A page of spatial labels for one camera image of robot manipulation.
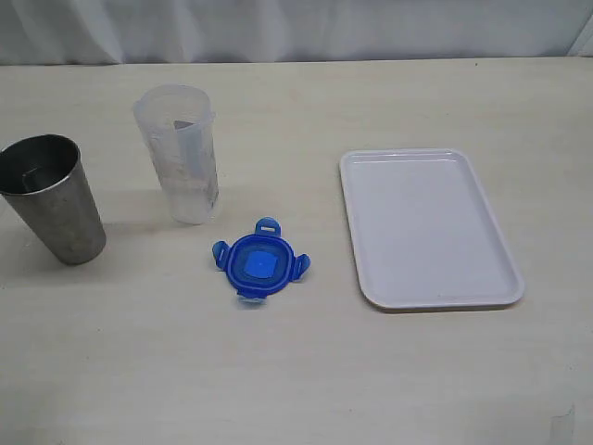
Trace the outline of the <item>white rectangular plastic tray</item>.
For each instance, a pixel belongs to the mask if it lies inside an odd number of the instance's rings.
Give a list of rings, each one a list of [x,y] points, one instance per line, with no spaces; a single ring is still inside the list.
[[[339,171],[360,290],[374,307],[499,308],[523,297],[524,280],[463,153],[350,151]]]

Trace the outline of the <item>blue snap-lock container lid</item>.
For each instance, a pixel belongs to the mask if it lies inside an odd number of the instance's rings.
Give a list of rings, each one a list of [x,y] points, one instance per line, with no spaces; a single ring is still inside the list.
[[[281,225],[272,217],[258,220],[252,234],[232,245],[216,242],[212,255],[239,299],[253,304],[265,302],[268,296],[300,280],[311,265],[308,255],[295,254],[282,238]]]

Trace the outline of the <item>clear plastic tall container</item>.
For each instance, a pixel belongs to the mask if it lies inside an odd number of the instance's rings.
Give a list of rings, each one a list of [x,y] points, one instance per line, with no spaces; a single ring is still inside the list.
[[[208,95],[192,86],[160,85],[144,93],[132,112],[171,217],[206,223],[219,196]]]

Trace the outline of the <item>white backdrop curtain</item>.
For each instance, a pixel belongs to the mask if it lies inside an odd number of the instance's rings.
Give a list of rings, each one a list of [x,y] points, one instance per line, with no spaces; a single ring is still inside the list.
[[[5,65],[557,57],[588,1],[5,1]]]

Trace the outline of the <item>stainless steel cup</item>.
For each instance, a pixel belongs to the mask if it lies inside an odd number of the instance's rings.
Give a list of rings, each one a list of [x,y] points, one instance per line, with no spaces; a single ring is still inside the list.
[[[83,264],[104,249],[107,235],[79,147],[44,134],[1,151],[1,196],[59,261]]]

